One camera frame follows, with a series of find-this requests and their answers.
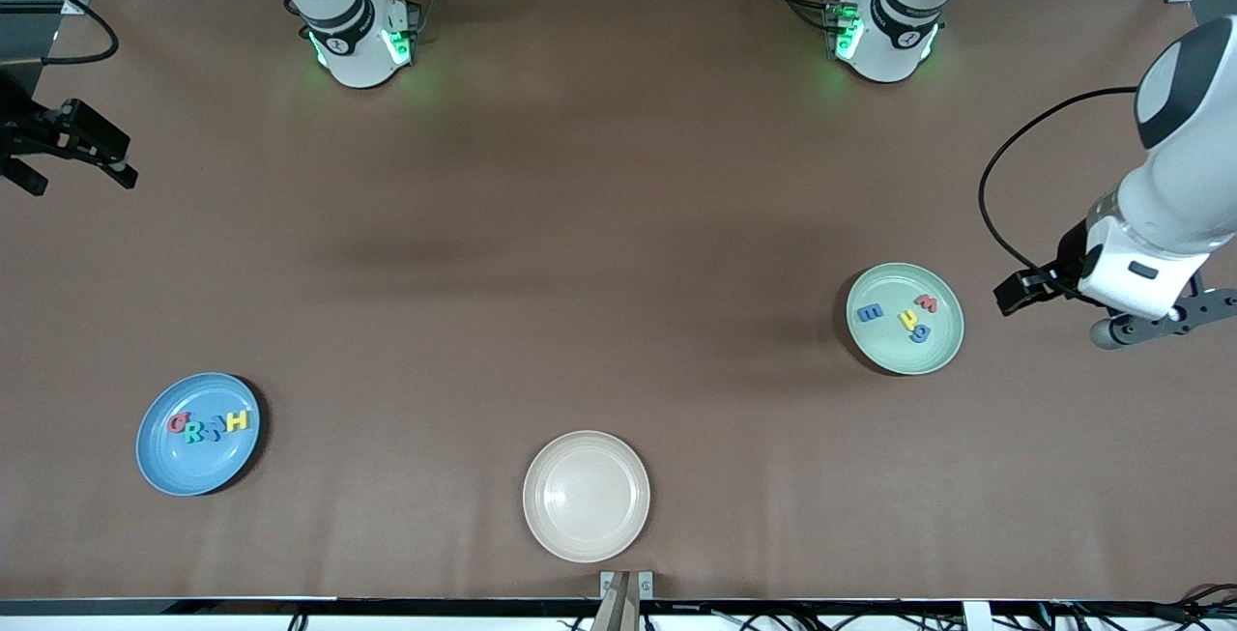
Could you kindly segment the green plate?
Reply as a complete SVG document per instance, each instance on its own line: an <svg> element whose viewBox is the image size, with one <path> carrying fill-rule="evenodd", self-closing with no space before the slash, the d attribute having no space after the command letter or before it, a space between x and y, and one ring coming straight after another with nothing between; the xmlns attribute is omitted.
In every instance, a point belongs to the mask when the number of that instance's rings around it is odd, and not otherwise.
<svg viewBox="0 0 1237 631"><path fill-rule="evenodd" d="M924 293L939 301L936 314L913 303ZM883 306L883 318L858 322L854 311L870 303ZM905 309L917 311L919 324L931 327L931 337L923 344L910 341L909 332L897 319ZM847 325L854 345L875 366L905 376L936 372L956 356L964 341L959 298L945 278L914 264L880 264L854 278L847 294Z"/></svg>

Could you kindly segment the beige plate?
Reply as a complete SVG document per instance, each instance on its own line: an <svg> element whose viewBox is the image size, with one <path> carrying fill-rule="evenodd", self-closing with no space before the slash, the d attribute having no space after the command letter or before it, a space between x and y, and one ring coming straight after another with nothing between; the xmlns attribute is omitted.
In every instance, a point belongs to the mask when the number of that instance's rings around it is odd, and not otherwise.
<svg viewBox="0 0 1237 631"><path fill-rule="evenodd" d="M550 556L593 564L622 556L652 507L652 481L627 442L574 431L541 447L522 486L529 533Z"/></svg>

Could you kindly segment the blue plate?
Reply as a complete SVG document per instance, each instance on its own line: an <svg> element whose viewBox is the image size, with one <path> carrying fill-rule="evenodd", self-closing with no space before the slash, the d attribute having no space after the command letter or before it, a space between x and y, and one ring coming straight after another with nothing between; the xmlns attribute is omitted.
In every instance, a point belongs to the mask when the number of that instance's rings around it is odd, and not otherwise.
<svg viewBox="0 0 1237 631"><path fill-rule="evenodd" d="M187 445L172 434L171 414L190 412L190 419L212 419L239 410L251 411L251 428L228 433L219 442ZM194 374L173 382L147 407L135 436L135 461L143 480L173 499L198 499L226 487L259 455L263 438L263 410L242 380L220 372Z"/></svg>

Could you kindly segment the brown table cover sheet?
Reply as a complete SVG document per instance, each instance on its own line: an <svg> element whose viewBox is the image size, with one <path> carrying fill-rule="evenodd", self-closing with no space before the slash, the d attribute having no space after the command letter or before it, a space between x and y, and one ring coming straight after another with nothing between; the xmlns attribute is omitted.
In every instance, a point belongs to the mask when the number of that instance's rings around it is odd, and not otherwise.
<svg viewBox="0 0 1237 631"><path fill-rule="evenodd" d="M281 0L96 0L47 69L131 137L132 191L0 186L0 598L585 596L521 490L618 436L683 598L1176 599L1237 582L1237 322L1103 351L1002 317L986 161L1194 26L1162 0L951 0L896 85L779 0L435 0L414 67L336 84ZM914 264L962 348L875 366L849 287ZM194 374L260 398L242 476L135 461Z"/></svg>

